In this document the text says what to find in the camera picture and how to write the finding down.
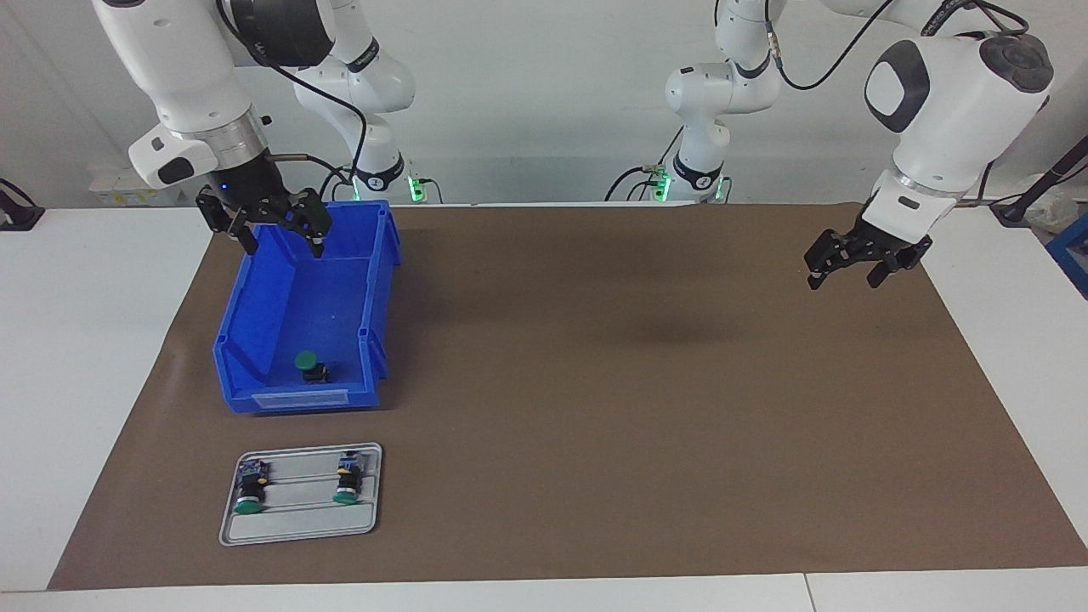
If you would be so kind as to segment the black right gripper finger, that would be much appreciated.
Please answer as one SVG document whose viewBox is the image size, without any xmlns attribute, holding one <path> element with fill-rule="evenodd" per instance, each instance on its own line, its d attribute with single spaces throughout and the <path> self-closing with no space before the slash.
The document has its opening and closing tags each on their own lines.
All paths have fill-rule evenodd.
<svg viewBox="0 0 1088 612">
<path fill-rule="evenodd" d="M 322 258 L 324 241 L 332 227 L 332 217 L 326 204 L 322 201 L 316 189 L 290 193 L 287 197 L 287 204 L 285 228 L 302 236 L 314 258 Z"/>
<path fill-rule="evenodd" d="M 257 241 L 252 229 L 248 224 L 246 212 L 237 212 L 234 216 L 230 216 L 228 209 L 225 208 L 212 191 L 199 191 L 195 195 L 195 205 L 199 212 L 201 212 L 211 232 L 225 234 L 228 238 L 237 241 L 247 255 L 256 254 L 259 248 L 259 241 Z"/>
</svg>

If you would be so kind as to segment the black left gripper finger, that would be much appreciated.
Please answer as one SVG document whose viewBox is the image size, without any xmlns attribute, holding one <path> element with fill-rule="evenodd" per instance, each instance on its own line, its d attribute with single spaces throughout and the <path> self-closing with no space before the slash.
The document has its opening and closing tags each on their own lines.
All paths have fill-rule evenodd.
<svg viewBox="0 0 1088 612">
<path fill-rule="evenodd" d="M 860 255 L 860 238 L 852 234 L 839 234 L 833 229 L 825 229 L 812 246 L 805 252 L 805 264 L 808 270 L 807 283 L 811 290 L 823 286 L 828 276 L 855 265 Z"/>
<path fill-rule="evenodd" d="M 882 250 L 881 259 L 879 259 L 878 264 L 875 264 L 870 273 L 866 276 L 868 286 L 871 289 L 881 287 L 889 276 L 897 274 L 897 272 L 903 270 L 912 270 L 917 264 L 922 262 L 922 257 L 932 247 L 932 238 L 924 238 L 920 243 L 898 249 L 897 252 Z"/>
</svg>

